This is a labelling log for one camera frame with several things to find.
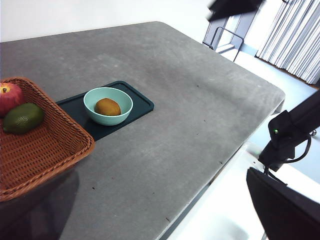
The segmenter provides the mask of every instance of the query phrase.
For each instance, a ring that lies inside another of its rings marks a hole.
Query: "wicker basket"
[[[0,118],[0,202],[19,197],[86,157],[95,141],[46,93],[25,77],[2,80],[19,85],[28,103],[44,110],[43,123],[23,135],[3,132]]]

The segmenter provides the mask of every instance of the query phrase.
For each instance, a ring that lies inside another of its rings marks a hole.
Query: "apple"
[[[24,94],[18,85],[0,82],[0,118],[3,118],[11,109],[24,103]]]

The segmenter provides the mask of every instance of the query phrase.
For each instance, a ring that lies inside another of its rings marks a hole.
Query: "curtain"
[[[315,84],[320,78],[320,0],[286,0],[256,56]]]

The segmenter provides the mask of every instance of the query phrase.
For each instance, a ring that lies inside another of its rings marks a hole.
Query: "black tray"
[[[71,118],[80,124],[94,138],[95,141],[98,141],[99,139],[113,133],[114,131],[124,127],[125,125],[133,122],[134,120],[142,117],[154,109],[155,105],[152,101],[150,101],[125,81],[115,81],[102,87],[119,89],[127,93],[132,98],[133,108],[129,116],[126,120],[118,125],[103,126],[89,118],[84,105],[84,95],[87,92],[57,102],[60,108],[62,108],[67,114],[69,114]]]

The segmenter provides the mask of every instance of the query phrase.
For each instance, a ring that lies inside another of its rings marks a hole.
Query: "light blue bowl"
[[[116,101],[121,109],[121,115],[107,116],[95,112],[96,103],[104,98]],[[129,116],[134,103],[125,92],[112,87],[98,87],[88,91],[83,97],[85,110],[89,117],[98,124],[113,126],[122,123]]]

